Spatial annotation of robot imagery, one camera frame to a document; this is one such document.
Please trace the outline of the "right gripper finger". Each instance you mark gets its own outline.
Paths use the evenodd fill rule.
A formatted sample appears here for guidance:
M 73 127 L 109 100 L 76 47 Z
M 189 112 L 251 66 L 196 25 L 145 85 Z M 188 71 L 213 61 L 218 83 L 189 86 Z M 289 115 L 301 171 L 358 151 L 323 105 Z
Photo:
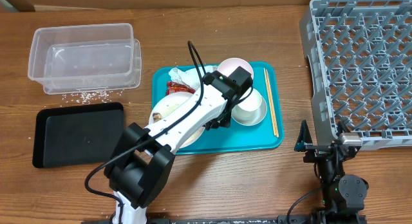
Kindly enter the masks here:
M 299 136 L 297 138 L 296 146 L 308 146 L 313 145 L 312 137 L 310 135 L 310 131 L 307 125 L 306 120 L 301 122 L 301 128 L 299 132 Z
M 343 121 L 338 121 L 337 123 L 337 134 L 350 133 L 350 130 Z

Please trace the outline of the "grey green bowl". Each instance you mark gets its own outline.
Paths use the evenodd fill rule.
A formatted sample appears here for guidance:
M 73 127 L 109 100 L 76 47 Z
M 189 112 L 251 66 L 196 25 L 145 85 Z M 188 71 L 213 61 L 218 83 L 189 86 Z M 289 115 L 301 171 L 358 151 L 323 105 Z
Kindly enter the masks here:
M 232 110 L 232 118 L 243 126 L 254 126 L 259 124 L 266 116 L 267 104 L 265 99 L 261 96 L 262 103 L 255 111 L 244 111 L 236 105 Z

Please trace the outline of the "small white cup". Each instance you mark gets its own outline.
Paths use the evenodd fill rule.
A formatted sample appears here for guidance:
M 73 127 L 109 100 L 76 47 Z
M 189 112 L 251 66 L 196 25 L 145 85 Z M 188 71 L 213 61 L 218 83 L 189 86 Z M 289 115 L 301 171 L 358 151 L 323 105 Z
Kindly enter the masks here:
M 244 111 L 255 111 L 262 103 L 261 94 L 258 90 L 249 88 L 241 97 L 238 107 Z

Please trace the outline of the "white napkin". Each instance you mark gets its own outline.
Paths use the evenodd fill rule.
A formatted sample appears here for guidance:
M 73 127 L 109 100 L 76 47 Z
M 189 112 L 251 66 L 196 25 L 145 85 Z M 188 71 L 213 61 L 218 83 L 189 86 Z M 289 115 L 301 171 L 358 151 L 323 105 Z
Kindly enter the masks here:
M 169 76 L 173 82 L 188 86 L 196 91 L 201 87 L 200 78 L 202 78 L 205 73 L 216 71 L 217 68 L 217 66 L 205 66 L 204 68 L 200 66 L 200 75 L 196 68 L 191 68 L 186 71 L 182 71 L 179 68 L 172 68 L 169 71 Z

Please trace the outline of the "red snack wrapper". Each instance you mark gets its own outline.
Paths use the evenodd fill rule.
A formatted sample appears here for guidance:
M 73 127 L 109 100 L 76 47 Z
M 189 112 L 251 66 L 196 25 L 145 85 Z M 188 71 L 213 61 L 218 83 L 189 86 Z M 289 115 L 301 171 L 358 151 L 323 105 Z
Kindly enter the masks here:
M 190 88 L 189 86 L 179 84 L 177 82 L 173 82 L 173 81 L 167 82 L 166 95 L 170 95 L 170 94 L 177 93 L 177 92 L 188 92 L 188 93 L 193 94 L 195 90 Z

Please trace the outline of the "brown food scrap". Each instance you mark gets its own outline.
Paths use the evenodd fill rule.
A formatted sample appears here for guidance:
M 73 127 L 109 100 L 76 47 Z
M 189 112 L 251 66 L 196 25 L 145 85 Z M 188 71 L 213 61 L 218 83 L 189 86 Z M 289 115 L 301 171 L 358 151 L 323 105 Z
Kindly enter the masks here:
M 162 115 L 160 113 L 153 113 L 152 118 L 153 122 L 157 122 L 162 119 Z

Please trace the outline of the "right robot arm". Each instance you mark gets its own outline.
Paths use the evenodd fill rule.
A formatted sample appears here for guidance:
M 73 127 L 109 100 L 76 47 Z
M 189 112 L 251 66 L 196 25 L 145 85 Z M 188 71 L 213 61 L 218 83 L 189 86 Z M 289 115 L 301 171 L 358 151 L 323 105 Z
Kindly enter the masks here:
M 356 156 L 361 149 L 361 139 L 356 133 L 338 123 L 340 135 L 329 145 L 314 145 L 308 125 L 301 122 L 299 136 L 294 147 L 296 152 L 304 152 L 303 162 L 312 163 L 314 172 L 320 181 L 320 187 L 297 201 L 286 214 L 287 223 L 366 223 L 366 217 L 360 216 L 364 209 L 364 200 L 369 189 L 366 180 L 344 172 L 343 163 Z M 305 198 L 318 192 L 323 195 L 323 208 L 314 209 L 307 216 L 293 218 L 294 207 Z

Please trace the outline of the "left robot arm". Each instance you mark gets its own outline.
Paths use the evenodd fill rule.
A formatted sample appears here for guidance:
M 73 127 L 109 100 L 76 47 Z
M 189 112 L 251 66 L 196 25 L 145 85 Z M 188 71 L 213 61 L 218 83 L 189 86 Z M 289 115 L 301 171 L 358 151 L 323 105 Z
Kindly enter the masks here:
M 145 223 L 145 210 L 167 183 L 177 150 L 199 128 L 230 126 L 232 108 L 252 86 L 252 75 L 237 68 L 229 76 L 206 73 L 188 100 L 145 128 L 125 128 L 104 169 L 117 201 L 113 223 Z

